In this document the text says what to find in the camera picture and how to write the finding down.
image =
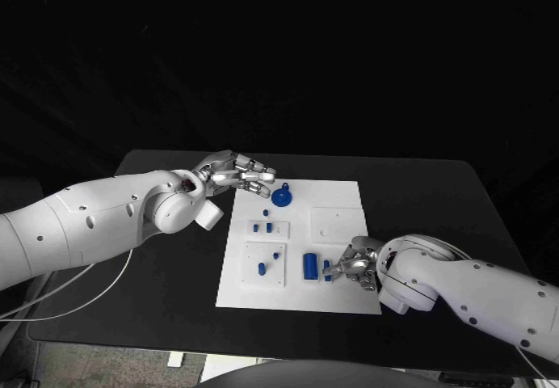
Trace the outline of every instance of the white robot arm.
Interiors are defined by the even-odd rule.
[[[493,263],[474,260],[447,242],[419,234],[383,244],[352,240],[326,275],[346,276],[375,290],[399,314],[431,311],[438,296],[463,322],[512,345],[559,363],[559,288]]]
[[[228,189],[268,198],[275,171],[231,150],[192,171],[153,171],[79,183],[0,214],[0,290],[30,277],[111,259],[192,221],[210,230],[222,211],[206,199]]]

